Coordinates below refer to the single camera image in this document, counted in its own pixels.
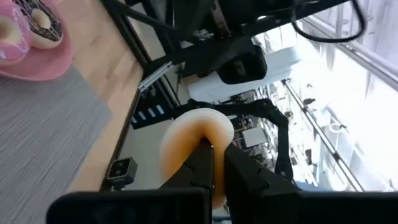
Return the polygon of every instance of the donut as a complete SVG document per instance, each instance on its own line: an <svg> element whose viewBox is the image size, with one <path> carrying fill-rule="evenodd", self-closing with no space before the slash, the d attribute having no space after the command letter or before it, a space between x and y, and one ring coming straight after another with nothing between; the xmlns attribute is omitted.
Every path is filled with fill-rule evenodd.
<svg viewBox="0 0 398 224"><path fill-rule="evenodd" d="M225 204L224 152L231 144L234 128L222 113L200 108L179 116L166 130L160 144L159 167L164 181L173 176L188 159L202 138L214 149L213 209Z"/></svg>
<svg viewBox="0 0 398 224"><path fill-rule="evenodd" d="M0 5L0 65L21 61L30 50L30 29L27 19L12 2Z"/></svg>
<svg viewBox="0 0 398 224"><path fill-rule="evenodd" d="M32 46L38 49L52 49L63 38L61 22L49 7L39 0L12 0L27 16L32 31Z"/></svg>

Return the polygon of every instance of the small black camera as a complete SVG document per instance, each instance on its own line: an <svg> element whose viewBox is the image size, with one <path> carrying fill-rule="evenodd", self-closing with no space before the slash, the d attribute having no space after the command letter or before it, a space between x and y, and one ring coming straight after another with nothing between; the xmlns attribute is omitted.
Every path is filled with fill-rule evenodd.
<svg viewBox="0 0 398 224"><path fill-rule="evenodd" d="M115 190L121 190L127 184L134 182L137 172L137 163L133 158L128 157L113 161L106 176Z"/></svg>

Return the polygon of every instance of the gray mat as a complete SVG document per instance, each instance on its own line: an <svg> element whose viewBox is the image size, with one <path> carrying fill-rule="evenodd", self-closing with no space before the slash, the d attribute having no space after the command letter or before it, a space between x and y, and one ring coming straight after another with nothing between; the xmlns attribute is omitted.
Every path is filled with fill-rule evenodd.
<svg viewBox="0 0 398 224"><path fill-rule="evenodd" d="M111 116L79 71L0 78L0 223L45 223Z"/></svg>

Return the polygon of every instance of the pink plate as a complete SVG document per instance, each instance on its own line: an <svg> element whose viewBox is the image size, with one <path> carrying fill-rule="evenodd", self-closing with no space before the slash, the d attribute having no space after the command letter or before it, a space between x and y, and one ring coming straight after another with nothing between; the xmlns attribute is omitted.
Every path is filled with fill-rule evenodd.
<svg viewBox="0 0 398 224"><path fill-rule="evenodd" d="M53 0L41 0L63 24L63 39L58 47L48 50L31 48L15 65L0 66L0 75L30 81L46 81L64 74L72 63L72 48L65 22L60 17Z"/></svg>

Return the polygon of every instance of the floor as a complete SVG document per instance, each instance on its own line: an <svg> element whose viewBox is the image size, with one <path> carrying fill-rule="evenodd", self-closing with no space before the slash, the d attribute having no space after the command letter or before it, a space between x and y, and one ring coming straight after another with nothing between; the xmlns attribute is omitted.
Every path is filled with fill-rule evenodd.
<svg viewBox="0 0 398 224"><path fill-rule="evenodd" d="M140 4L133 8L144 12ZM152 59L163 56L164 50L154 29L143 23L136 23L140 27L143 36L147 37L145 41L150 46L149 54ZM177 89L176 69L177 68L174 68L166 74L174 90ZM180 85L178 87L178 98L181 104L186 103L190 98L185 85ZM164 121L138 130L133 130L130 126L120 158L133 157L138 164L138 169L134 183L128 185L126 189L154 189L162 185L163 181L160 177L158 168L159 146L166 129L171 123L172 121Z"/></svg>

